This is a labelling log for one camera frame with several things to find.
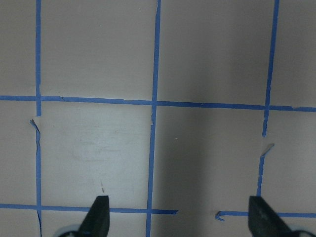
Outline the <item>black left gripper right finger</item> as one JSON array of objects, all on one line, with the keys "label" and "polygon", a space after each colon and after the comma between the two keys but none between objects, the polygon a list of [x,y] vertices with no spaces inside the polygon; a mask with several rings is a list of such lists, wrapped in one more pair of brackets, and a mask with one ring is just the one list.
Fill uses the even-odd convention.
[{"label": "black left gripper right finger", "polygon": [[249,197],[248,228],[254,237],[281,237],[292,232],[260,196]]}]

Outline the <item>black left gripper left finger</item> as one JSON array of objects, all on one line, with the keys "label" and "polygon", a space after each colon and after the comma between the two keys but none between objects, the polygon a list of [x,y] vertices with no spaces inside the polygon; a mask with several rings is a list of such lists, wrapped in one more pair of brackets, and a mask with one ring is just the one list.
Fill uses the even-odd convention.
[{"label": "black left gripper left finger", "polygon": [[110,228],[108,196],[97,196],[78,229],[79,237],[106,237]]}]

